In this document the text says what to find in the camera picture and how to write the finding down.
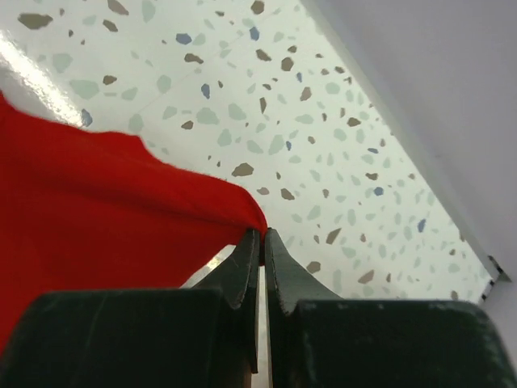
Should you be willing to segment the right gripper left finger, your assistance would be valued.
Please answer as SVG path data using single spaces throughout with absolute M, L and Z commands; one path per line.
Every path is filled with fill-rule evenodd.
M 191 288 L 46 293 L 1 357 L 4 387 L 248 387 L 259 233 Z

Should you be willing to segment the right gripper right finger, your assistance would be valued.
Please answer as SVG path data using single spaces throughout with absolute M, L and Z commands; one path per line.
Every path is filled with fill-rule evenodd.
M 273 387 L 513 387 L 486 313 L 469 302 L 344 299 L 268 230 L 264 245 Z

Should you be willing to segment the red t-shirt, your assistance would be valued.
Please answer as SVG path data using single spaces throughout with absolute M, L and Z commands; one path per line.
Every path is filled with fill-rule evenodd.
M 43 293 L 178 287 L 249 229 L 267 221 L 246 189 L 2 100 L 3 344 Z

